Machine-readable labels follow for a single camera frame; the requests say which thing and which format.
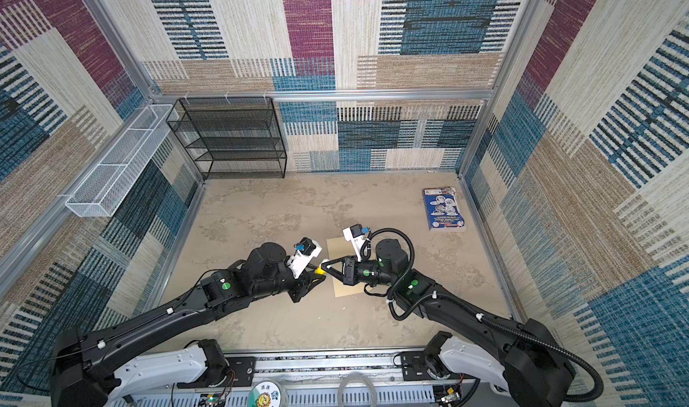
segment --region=sunflower cartoon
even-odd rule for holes
[[[270,394],[268,392],[264,392],[260,395],[258,395],[258,399],[256,400],[256,407],[269,407],[270,406]]]

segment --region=blue box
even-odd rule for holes
[[[457,205],[454,187],[424,188],[424,204],[428,228],[441,232],[464,232],[464,218]]]

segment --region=white wire basket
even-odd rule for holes
[[[65,205],[79,217],[112,217],[168,135],[168,115],[178,117],[170,104],[143,109]]]

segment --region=concrete-look surface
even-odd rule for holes
[[[422,189],[439,186],[457,189],[460,212],[467,221],[465,232],[428,230]],[[457,178],[447,172],[215,179],[208,184],[163,301],[186,291],[203,271],[246,259],[263,242],[277,242],[290,255],[302,237],[314,239],[324,250],[312,262],[320,263],[328,257],[326,240],[342,236],[345,227],[356,223],[405,232],[416,249],[414,268],[461,298],[507,315]],[[180,334],[156,350],[181,348],[201,338],[215,338],[225,350],[418,346],[446,330],[416,315],[395,321],[383,298],[364,294],[335,298],[332,283],[329,276],[298,304],[287,293],[261,299],[218,322]]]

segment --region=black mesh shelf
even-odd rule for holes
[[[284,178],[287,153],[270,98],[185,98],[168,126],[203,178]]]

